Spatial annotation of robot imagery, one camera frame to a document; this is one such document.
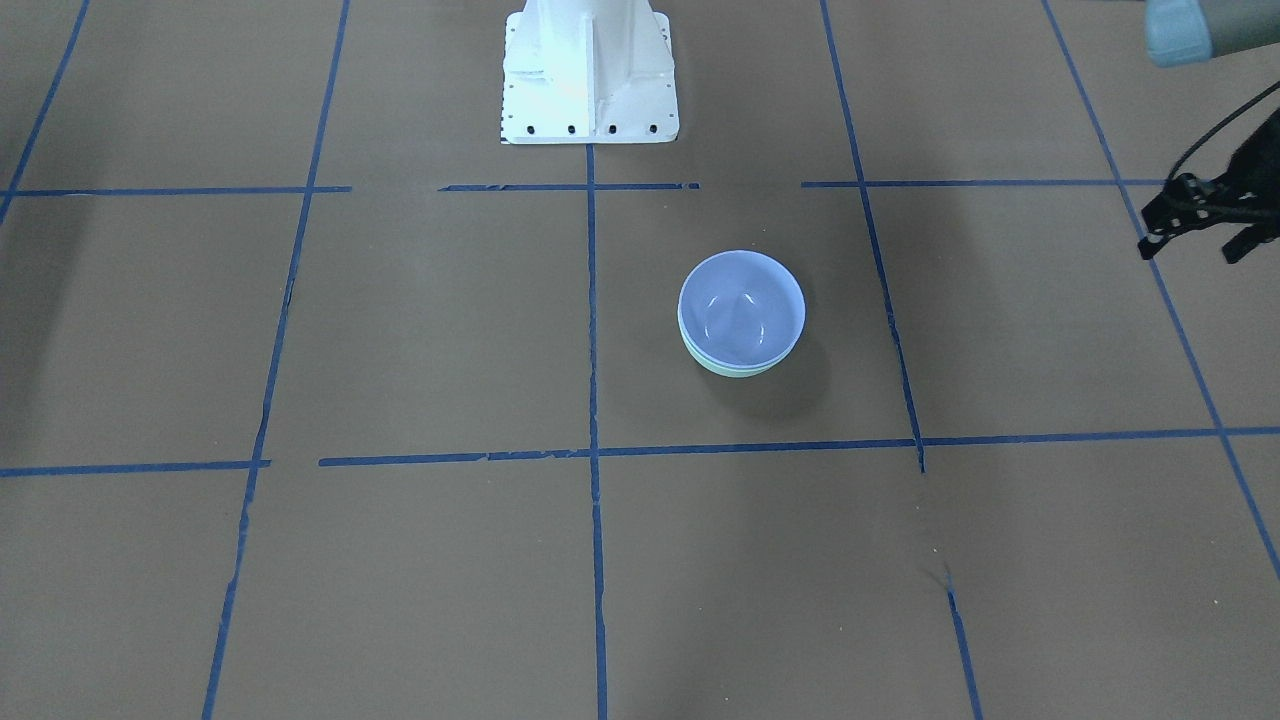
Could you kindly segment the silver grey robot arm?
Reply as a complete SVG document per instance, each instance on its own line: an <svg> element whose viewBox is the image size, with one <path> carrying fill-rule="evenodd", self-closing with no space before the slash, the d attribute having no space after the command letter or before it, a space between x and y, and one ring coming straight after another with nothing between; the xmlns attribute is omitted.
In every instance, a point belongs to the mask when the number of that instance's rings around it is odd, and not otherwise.
<svg viewBox="0 0 1280 720"><path fill-rule="evenodd" d="M1277 44L1275 1L1148 1L1146 46L1161 68L1210 61ZM1212 137L1277 92L1271 83L1206 131L1171 165L1160 192L1142 209L1146 261L1171 240L1215 225L1239 225L1222 247L1236 264L1279 236L1279 117L1272 111L1231 154L1226 169L1201 178L1183 168Z"/></svg>

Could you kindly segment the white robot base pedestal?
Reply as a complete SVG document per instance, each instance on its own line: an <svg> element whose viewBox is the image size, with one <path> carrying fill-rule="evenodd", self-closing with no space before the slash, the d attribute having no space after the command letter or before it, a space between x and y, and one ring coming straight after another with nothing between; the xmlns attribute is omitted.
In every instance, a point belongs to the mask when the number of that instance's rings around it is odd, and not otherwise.
<svg viewBox="0 0 1280 720"><path fill-rule="evenodd" d="M502 143L671 143L669 18L648 1L526 1L507 15Z"/></svg>

